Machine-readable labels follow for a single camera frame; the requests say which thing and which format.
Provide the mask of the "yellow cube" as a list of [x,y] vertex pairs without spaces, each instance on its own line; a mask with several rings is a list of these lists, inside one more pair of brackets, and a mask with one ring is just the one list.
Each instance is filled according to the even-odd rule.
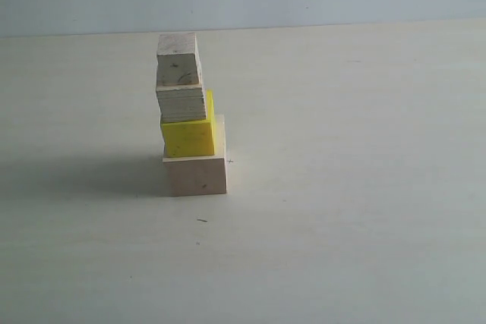
[[206,91],[207,117],[201,120],[160,122],[166,158],[213,156],[216,153],[216,116],[213,92]]

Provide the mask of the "large light wooden cube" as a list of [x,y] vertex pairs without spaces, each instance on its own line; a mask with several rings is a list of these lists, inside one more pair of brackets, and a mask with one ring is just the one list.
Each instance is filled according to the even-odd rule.
[[225,117],[216,115],[215,154],[213,156],[168,157],[163,166],[173,197],[227,193],[227,149]]

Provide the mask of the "medium plywood cube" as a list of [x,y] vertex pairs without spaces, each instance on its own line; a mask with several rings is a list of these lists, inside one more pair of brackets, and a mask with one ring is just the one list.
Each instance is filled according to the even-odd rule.
[[207,117],[206,90],[202,83],[156,87],[163,123],[197,121]]

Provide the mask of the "small wooden cube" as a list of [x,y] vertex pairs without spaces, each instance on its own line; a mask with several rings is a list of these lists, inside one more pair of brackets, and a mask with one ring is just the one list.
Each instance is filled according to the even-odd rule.
[[163,33],[156,50],[156,85],[200,83],[200,57],[196,33]]

